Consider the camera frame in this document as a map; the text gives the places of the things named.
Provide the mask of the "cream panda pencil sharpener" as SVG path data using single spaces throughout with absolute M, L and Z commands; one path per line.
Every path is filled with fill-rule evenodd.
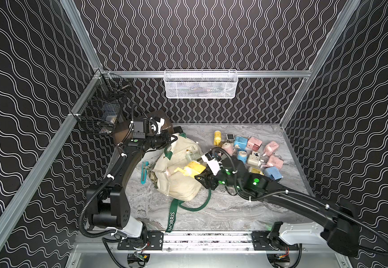
M 247 165 L 252 167 L 260 167 L 264 163 L 264 160 L 261 158 L 261 153 L 257 151 L 252 151 L 249 157 L 247 158 L 246 163 Z

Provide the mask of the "blue pencil sharpener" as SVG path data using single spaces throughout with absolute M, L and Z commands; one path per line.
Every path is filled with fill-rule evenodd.
M 234 140 L 234 148 L 238 150 L 245 150 L 247 147 L 248 139 L 242 136 L 236 136 Z

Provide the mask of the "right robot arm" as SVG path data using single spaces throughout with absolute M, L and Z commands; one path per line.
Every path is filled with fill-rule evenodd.
M 195 179 L 205 188 L 218 185 L 233 187 L 231 195 L 249 202 L 274 204 L 312 220 L 311 224 L 276 222 L 269 233 L 269 241 L 276 247 L 312 243 L 326 245 L 348 257 L 360 251 L 388 256 L 388 239 L 360 222 L 348 201 L 327 203 L 288 188 L 269 176 L 251 173 L 245 164 L 224 149 L 214 147 L 199 158 L 205 170 Z

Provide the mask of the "light blue box sharpener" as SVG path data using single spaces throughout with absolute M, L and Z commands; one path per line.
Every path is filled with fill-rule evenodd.
M 280 170 L 275 166 L 267 167 L 264 170 L 264 174 L 265 176 L 276 182 L 283 178 L 282 174 L 280 173 Z

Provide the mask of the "cream tote bag green handles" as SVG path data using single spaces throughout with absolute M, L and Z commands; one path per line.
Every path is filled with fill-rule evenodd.
M 175 134 L 175 136 L 178 140 L 164 149 L 150 173 L 150 178 L 154 181 L 158 192 L 173 198 L 168 213 L 167 233 L 171 233 L 175 227 L 178 209 L 198 212 L 203 210 L 211 199 L 211 190 L 209 190 L 205 202 L 199 207 L 184 205 L 185 202 L 197 196 L 202 184 L 195 178 L 175 173 L 174 170 L 184 168 L 191 161 L 197 161 L 204 166 L 205 164 L 201 163 L 203 153 L 197 142 L 189 139 L 185 133 Z

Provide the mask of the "pink box pencil sharpener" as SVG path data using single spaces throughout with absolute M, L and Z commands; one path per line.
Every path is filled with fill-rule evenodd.
M 258 151 L 262 144 L 262 140 L 256 137 L 250 137 L 247 141 L 246 148 L 252 151 Z

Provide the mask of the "light blue round sharpener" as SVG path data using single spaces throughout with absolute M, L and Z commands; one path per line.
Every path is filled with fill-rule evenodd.
M 241 162 L 243 162 L 244 164 L 246 164 L 247 162 L 247 158 L 248 158 L 248 154 L 246 151 L 244 150 L 239 150 L 237 152 L 237 159 Z

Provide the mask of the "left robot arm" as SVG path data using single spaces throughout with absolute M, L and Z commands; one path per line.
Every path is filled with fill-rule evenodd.
M 176 143 L 177 136 L 164 111 L 136 116 L 137 108 L 132 106 L 127 121 L 116 123 L 112 134 L 115 150 L 107 173 L 86 192 L 86 203 L 78 218 L 79 231 L 85 237 L 144 236 L 144 224 L 131 216 L 127 184 L 145 154 L 168 148 Z

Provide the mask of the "pink rounded pencil sharpener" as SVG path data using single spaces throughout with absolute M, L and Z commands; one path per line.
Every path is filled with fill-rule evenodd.
M 279 148 L 279 144 L 275 141 L 271 141 L 268 144 L 265 145 L 263 149 L 263 156 L 272 156 L 277 149 Z

